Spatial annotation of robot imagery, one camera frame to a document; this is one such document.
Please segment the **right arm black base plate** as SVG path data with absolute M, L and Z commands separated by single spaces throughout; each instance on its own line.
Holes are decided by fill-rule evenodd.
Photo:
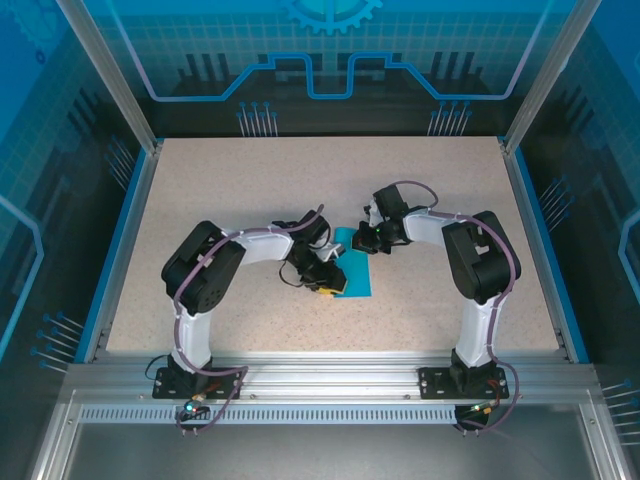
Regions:
M 417 370 L 423 400 L 508 399 L 509 387 L 502 368 L 424 367 Z

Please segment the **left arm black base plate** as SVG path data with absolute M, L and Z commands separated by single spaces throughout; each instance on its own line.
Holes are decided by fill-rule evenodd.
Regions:
M 237 374 L 205 376 L 161 367 L 156 371 L 151 395 L 154 399 L 189 400 L 198 395 L 206 400 L 236 399 L 231 391 L 237 385 Z

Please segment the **aluminium corner post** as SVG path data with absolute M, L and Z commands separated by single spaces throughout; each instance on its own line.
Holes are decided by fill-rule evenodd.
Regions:
M 82 0 L 55 0 L 91 60 L 119 111 L 147 154 L 157 152 L 158 140 L 106 41 Z
M 529 92 L 502 141 L 505 160 L 515 152 L 533 124 L 545 100 L 589 26 L 602 0 L 575 0 L 574 7 L 563 24 Z

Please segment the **aluminium side rail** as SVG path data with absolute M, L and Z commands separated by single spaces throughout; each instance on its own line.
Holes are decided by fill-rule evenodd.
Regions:
M 567 294 L 556 284 L 554 272 L 557 266 L 553 263 L 554 258 L 549 259 L 548 256 L 550 239 L 538 222 L 536 212 L 539 208 L 535 196 L 530 195 L 532 184 L 528 171 L 522 170 L 517 154 L 507 150 L 502 138 L 500 150 L 562 357 L 569 363 L 581 363 L 582 351 L 576 348 L 571 331 L 573 310 Z
M 75 363 L 94 361 L 103 331 L 110 328 L 115 318 L 161 148 L 162 144 L 159 144 L 154 153 L 142 150 L 136 161 L 76 350 Z

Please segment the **blue paper sheet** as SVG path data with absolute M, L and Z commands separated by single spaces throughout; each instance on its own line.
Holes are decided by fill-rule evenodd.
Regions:
M 353 228 L 338 227 L 334 234 L 336 243 L 344 247 L 344 253 L 336 260 L 336 265 L 344 272 L 347 282 L 338 298 L 367 298 L 372 296 L 369 257 L 352 247 L 356 233 Z

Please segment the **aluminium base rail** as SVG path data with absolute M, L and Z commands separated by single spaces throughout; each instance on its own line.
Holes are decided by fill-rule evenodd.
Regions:
M 567 362 L 558 352 L 501 355 L 515 371 L 511 393 L 523 404 L 598 402 L 595 368 Z M 60 398 L 77 403 L 148 403 L 152 382 L 145 357 L 103 355 L 67 370 Z M 447 351 L 425 352 L 218 352 L 217 367 L 248 369 L 241 400 L 250 403 L 417 403 L 417 370 L 446 367 Z

